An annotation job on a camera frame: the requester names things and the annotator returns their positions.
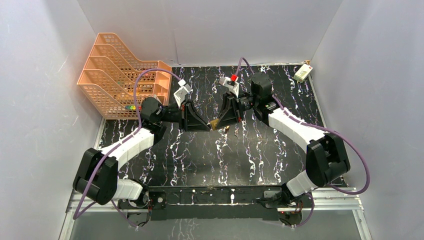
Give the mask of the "small brass padlock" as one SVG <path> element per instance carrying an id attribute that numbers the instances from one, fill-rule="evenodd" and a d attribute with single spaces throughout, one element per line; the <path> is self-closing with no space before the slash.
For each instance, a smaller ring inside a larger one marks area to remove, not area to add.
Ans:
<path id="1" fill-rule="evenodd" d="M 210 121 L 210 127 L 212 131 L 215 131 L 218 129 L 217 125 L 218 125 L 219 119 L 213 119 Z"/>

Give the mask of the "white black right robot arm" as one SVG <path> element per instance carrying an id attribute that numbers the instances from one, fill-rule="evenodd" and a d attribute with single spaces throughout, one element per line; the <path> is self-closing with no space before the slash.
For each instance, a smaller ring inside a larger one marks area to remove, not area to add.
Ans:
<path id="1" fill-rule="evenodd" d="M 305 194 L 325 187 L 351 169 L 343 139 L 307 126 L 306 122 L 283 107 L 273 95 L 273 85 L 263 72 L 252 75 L 250 92 L 240 92 L 237 76 L 220 77 L 219 84 L 228 88 L 217 119 L 211 121 L 213 130 L 240 123 L 244 112 L 253 110 L 256 118 L 281 132 L 301 147 L 306 154 L 305 169 L 281 185 L 273 195 L 263 194 L 254 200 L 265 208 L 295 207 Z"/>

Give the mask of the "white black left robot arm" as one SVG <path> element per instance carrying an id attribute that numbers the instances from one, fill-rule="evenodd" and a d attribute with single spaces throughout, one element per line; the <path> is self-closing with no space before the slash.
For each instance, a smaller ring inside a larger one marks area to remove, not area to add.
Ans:
<path id="1" fill-rule="evenodd" d="M 149 203 L 147 186 L 136 179 L 119 179 L 118 171 L 129 160 L 156 145 L 167 128 L 163 122 L 177 123 L 185 132 L 209 132 L 211 125 L 196 111 L 190 99 L 180 105 L 162 105 L 148 97 L 141 104 L 141 126 L 125 138 L 102 149 L 87 149 L 81 159 L 72 188 L 99 205 L 111 200 L 129 200 L 135 207 Z"/>

